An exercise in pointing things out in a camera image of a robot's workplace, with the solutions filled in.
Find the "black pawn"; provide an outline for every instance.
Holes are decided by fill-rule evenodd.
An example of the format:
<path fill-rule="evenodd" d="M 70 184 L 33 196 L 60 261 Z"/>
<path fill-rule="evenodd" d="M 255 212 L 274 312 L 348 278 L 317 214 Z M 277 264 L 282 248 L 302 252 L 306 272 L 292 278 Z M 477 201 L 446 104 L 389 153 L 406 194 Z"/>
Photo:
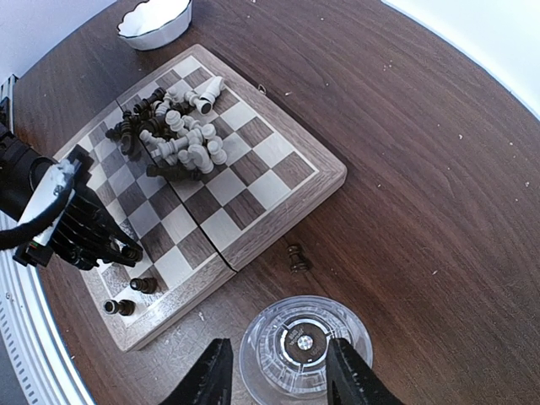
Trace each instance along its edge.
<path fill-rule="evenodd" d="M 129 286 L 133 291 L 140 291 L 143 294 L 153 294 L 158 288 L 158 280 L 153 277 L 133 278 L 129 282 Z"/>
<path fill-rule="evenodd" d="M 290 271 L 292 273 L 307 272 L 310 269 L 310 263 L 305 259 L 300 245 L 289 246 L 287 254 L 289 255 Z"/>
<path fill-rule="evenodd" d="M 122 316 L 130 316 L 135 312 L 135 303 L 130 300 L 107 300 L 103 304 L 103 309 L 109 315 L 120 314 Z"/>
<path fill-rule="evenodd" d="M 137 114 L 140 114 L 143 111 L 149 110 L 150 107 L 152 107 L 152 104 L 156 101 L 163 101 L 163 99 L 165 98 L 165 93 L 165 89 L 158 87 L 156 90 L 154 90 L 150 97 L 148 97 L 147 99 L 142 99 L 140 103 L 137 103 L 133 107 L 133 111 L 135 111 Z"/>

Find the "chess piece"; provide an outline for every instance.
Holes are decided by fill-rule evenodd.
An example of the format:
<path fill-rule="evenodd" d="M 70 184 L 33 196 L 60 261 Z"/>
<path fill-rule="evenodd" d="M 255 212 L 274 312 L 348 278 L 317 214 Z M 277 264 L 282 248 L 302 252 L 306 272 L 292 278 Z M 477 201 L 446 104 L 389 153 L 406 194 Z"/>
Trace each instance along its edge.
<path fill-rule="evenodd" d="M 208 151 L 202 145 L 190 145 L 187 151 L 201 173 L 207 175 L 213 170 L 213 161 L 210 159 Z"/>
<path fill-rule="evenodd" d="M 184 100 L 196 107 L 197 111 L 204 116 L 212 110 L 212 104 L 208 100 L 201 100 L 201 96 L 194 91 L 187 91 L 184 94 Z"/>
<path fill-rule="evenodd" d="M 189 139 L 190 145 L 202 145 L 203 144 L 203 135 L 201 131 L 197 128 L 192 129 L 186 134 L 186 137 Z"/>
<path fill-rule="evenodd" d="M 201 100 L 206 100 L 213 107 L 216 99 L 221 95 L 221 92 L 225 89 L 225 79 L 221 76 L 216 76 L 210 83 L 204 92 L 201 94 Z"/>
<path fill-rule="evenodd" d="M 149 110 L 156 101 L 163 101 L 165 94 L 166 91 L 161 87 L 158 87 L 147 99 L 142 99 L 140 103 L 137 103 L 133 107 L 133 111 L 137 114 L 141 114 L 143 111 Z"/>
<path fill-rule="evenodd" d="M 185 129 L 185 122 L 178 111 L 169 111 L 165 116 L 165 123 L 169 126 L 171 131 L 179 132 L 181 129 Z"/>
<path fill-rule="evenodd" d="M 146 176 L 161 176 L 167 181 L 184 181 L 191 178 L 190 172 L 185 170 L 180 165 L 171 167 L 158 167 L 156 165 L 148 165 L 148 167 L 146 168 Z"/>
<path fill-rule="evenodd" d="M 107 300 L 103 304 L 103 309 L 109 315 L 120 314 L 122 316 L 130 316 L 135 312 L 135 303 L 130 300 L 121 300 L 120 302 Z"/>
<path fill-rule="evenodd" d="M 147 145 L 155 146 L 158 143 L 164 143 L 165 140 L 163 138 L 155 138 L 152 136 L 152 134 L 147 131 L 146 129 L 143 129 L 141 133 L 139 134 L 139 139 L 146 143 Z"/>
<path fill-rule="evenodd" d="M 187 152 L 185 149 L 178 152 L 178 160 L 187 170 L 195 170 L 197 168 L 197 165 L 195 165 L 193 162 L 189 152 Z"/>
<path fill-rule="evenodd" d="M 158 289 L 158 280 L 153 277 L 132 278 L 129 286 L 133 291 L 139 291 L 143 294 L 153 294 Z"/>
<path fill-rule="evenodd" d="M 157 149 L 153 150 L 150 155 L 153 158 L 161 157 L 166 159 L 170 155 L 176 156 L 181 149 L 185 149 L 189 146 L 188 138 L 171 139 L 169 142 L 158 143 Z"/>
<path fill-rule="evenodd" d="M 182 97 L 180 93 L 178 93 L 178 89 L 176 87 L 171 87 L 169 91 L 167 91 L 167 96 L 175 104 L 182 102 Z"/>
<path fill-rule="evenodd" d="M 165 99 L 161 104 L 158 105 L 158 108 L 155 109 L 156 116 L 164 116 L 167 114 L 167 111 L 170 110 L 170 101 Z"/>
<path fill-rule="evenodd" d="M 132 112 L 125 111 L 122 115 L 123 121 L 120 125 L 120 151 L 124 155 L 129 155 L 133 153 L 135 149 L 135 142 L 133 140 L 132 133 L 132 123 L 131 123 Z"/>
<path fill-rule="evenodd" d="M 300 245 L 291 245 L 287 248 L 290 259 L 290 271 L 292 273 L 307 272 L 310 269 L 310 262 L 305 259 Z"/>
<path fill-rule="evenodd" d="M 227 153 L 221 149 L 219 143 L 216 141 L 210 141 L 207 144 L 208 152 L 210 153 L 210 158 L 216 165 L 224 165 L 227 161 Z"/>
<path fill-rule="evenodd" d="M 165 116 L 155 116 L 144 121 L 140 126 L 141 131 L 146 129 L 150 133 L 160 133 L 167 129 Z"/>

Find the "dark square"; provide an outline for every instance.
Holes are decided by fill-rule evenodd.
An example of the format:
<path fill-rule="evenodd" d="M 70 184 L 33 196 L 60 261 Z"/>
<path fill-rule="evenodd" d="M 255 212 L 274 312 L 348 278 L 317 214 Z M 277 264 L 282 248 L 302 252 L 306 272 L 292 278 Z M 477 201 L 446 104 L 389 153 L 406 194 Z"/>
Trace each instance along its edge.
<path fill-rule="evenodd" d="M 228 89 L 225 89 L 216 99 L 216 102 L 213 105 L 213 110 L 218 114 L 223 114 L 230 107 L 236 105 L 238 101 L 239 100 Z"/>
<path fill-rule="evenodd" d="M 229 127 L 229 124 L 220 116 L 213 120 L 212 124 L 216 127 L 216 133 L 222 139 L 227 138 L 231 133 L 234 132 L 233 129 Z"/>
<path fill-rule="evenodd" d="M 167 72 L 166 74 L 164 74 L 163 76 L 158 78 L 155 81 L 155 83 L 159 87 L 163 87 L 164 89 L 168 89 L 168 88 L 174 86 L 175 84 L 177 84 L 178 82 L 180 82 L 180 80 L 181 80 L 181 77 L 178 76 L 178 73 L 175 72 L 174 70 L 170 70 L 169 72 Z"/>
<path fill-rule="evenodd" d="M 102 274 L 105 285 L 112 297 L 119 295 L 126 287 L 129 287 L 129 275 L 126 268 L 121 264 L 111 264 Z"/>
<path fill-rule="evenodd" d="M 108 206 L 110 203 L 115 201 L 116 198 L 116 194 L 114 191 L 112 191 L 109 181 L 105 181 L 105 183 L 103 183 L 100 188 L 95 191 L 95 193 L 105 206 Z"/>
<path fill-rule="evenodd" d="M 107 128 L 107 124 L 102 122 L 94 129 L 94 131 L 89 134 L 88 137 L 92 143 L 92 146 L 96 147 L 98 143 L 105 139 L 105 132 L 107 132 L 107 129 L 109 129 Z"/>
<path fill-rule="evenodd" d="M 154 207 L 154 211 L 158 214 L 159 219 L 165 218 L 175 208 L 181 205 L 180 198 L 170 186 L 161 187 L 161 190 L 156 192 L 149 201 L 152 207 Z"/>
<path fill-rule="evenodd" d="M 273 171 L 291 190 L 313 173 L 313 169 L 296 152 L 275 165 Z"/>
<path fill-rule="evenodd" d="M 127 216 L 135 212 L 137 208 L 147 200 L 139 184 L 133 182 L 124 192 L 118 196 L 118 202 Z"/>
<path fill-rule="evenodd" d="M 163 294 L 165 294 L 169 289 L 167 287 L 166 282 L 161 277 L 161 274 L 159 273 L 158 269 L 155 268 L 154 265 L 152 265 L 146 272 L 138 276 L 138 278 L 155 278 L 158 282 L 158 288 L 155 290 L 154 293 L 152 294 L 140 293 L 140 297 L 146 306 L 151 306 L 155 301 L 160 299 L 163 296 Z"/>
<path fill-rule="evenodd" d="M 261 118 L 256 116 L 236 131 L 236 133 L 253 148 L 272 135 L 273 131 L 267 124 L 262 122 Z"/>
<path fill-rule="evenodd" d="M 124 219 L 121 224 L 119 224 L 120 229 L 124 231 L 124 233 L 138 242 L 138 235 L 137 232 L 135 232 L 135 229 L 133 228 L 133 225 L 131 222 L 129 222 L 129 219 Z"/>
<path fill-rule="evenodd" d="M 156 263 L 175 245 L 162 224 L 155 225 L 152 230 L 143 236 L 141 244 L 152 263 Z"/>
<path fill-rule="evenodd" d="M 264 207 L 249 190 L 244 190 L 233 198 L 225 205 L 224 210 L 241 230 L 264 213 Z"/>
<path fill-rule="evenodd" d="M 200 228 L 195 229 L 184 238 L 182 242 L 178 244 L 178 248 L 193 269 L 197 268 L 202 262 L 215 253 L 212 244 L 210 244 L 208 238 Z"/>
<path fill-rule="evenodd" d="M 188 74 L 184 77 L 184 80 L 186 83 L 188 83 L 190 86 L 192 86 L 194 89 L 206 82 L 209 78 L 211 78 L 210 73 L 208 73 L 206 70 L 204 70 L 202 67 L 197 69 L 195 72 Z"/>
<path fill-rule="evenodd" d="M 103 168 L 105 175 L 107 177 L 111 177 L 125 164 L 126 161 L 120 153 L 120 150 L 115 149 L 109 156 L 103 159 L 101 162 L 101 167 Z"/>
<path fill-rule="evenodd" d="M 242 156 L 237 162 L 230 166 L 230 168 L 242 181 L 244 181 L 246 186 L 249 186 L 253 181 L 261 177 L 270 169 L 268 165 L 259 158 L 259 155 L 252 150 Z"/>
<path fill-rule="evenodd" d="M 98 157 L 95 154 L 95 150 L 92 149 L 92 151 L 89 153 L 89 157 L 92 158 L 94 163 L 90 166 L 90 170 L 93 170 L 95 166 L 97 166 L 100 162 L 98 161 Z"/>
<path fill-rule="evenodd" d="M 141 150 L 138 153 L 135 153 L 133 156 L 130 156 L 129 160 L 126 162 L 126 165 L 136 180 L 146 173 L 146 168 L 152 163 L 152 158 L 148 152 L 146 150 Z"/>
<path fill-rule="evenodd" d="M 198 224 L 202 224 L 221 208 L 218 200 L 206 187 L 191 196 L 185 205 Z"/>
<path fill-rule="evenodd" d="M 135 94 L 126 104 L 124 104 L 121 108 L 124 111 L 130 110 L 133 111 L 133 107 L 141 102 L 141 98 L 138 96 L 138 94 Z"/>
<path fill-rule="evenodd" d="M 201 181 L 204 184 L 208 184 L 209 181 L 211 181 L 213 178 L 217 177 L 219 173 L 221 173 L 223 170 L 227 169 L 227 165 L 214 165 L 213 170 L 208 173 L 207 175 L 201 176 Z"/>

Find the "pile of chess pieces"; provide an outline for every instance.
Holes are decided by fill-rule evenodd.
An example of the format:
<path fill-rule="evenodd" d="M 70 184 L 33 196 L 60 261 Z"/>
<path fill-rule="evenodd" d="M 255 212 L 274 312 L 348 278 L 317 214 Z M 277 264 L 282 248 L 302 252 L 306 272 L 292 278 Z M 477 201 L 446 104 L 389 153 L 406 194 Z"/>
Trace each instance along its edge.
<path fill-rule="evenodd" d="M 227 153 L 223 139 L 213 124 L 201 125 L 188 114 L 197 110 L 206 116 L 213 109 L 216 99 L 224 89 L 224 78 L 211 79 L 202 94 L 188 91 L 178 94 L 175 87 L 165 91 L 157 88 L 147 99 L 142 99 L 133 112 L 124 111 L 122 121 L 109 129 L 106 136 L 120 141 L 124 155 L 135 151 L 139 137 L 148 146 L 154 159 L 162 159 L 168 165 L 149 165 L 147 176 L 163 176 L 169 181 L 186 178 L 196 180 L 200 175 L 212 172 L 214 165 L 223 165 Z"/>

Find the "white wall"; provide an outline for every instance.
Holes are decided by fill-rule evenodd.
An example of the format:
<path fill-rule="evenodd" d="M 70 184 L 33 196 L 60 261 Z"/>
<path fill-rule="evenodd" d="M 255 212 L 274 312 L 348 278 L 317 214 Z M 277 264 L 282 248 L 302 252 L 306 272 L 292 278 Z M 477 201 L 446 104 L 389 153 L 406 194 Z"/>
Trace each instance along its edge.
<path fill-rule="evenodd" d="M 540 1 L 382 1 L 465 53 L 540 119 Z"/>
<path fill-rule="evenodd" d="M 0 84 L 116 0 L 0 0 Z"/>

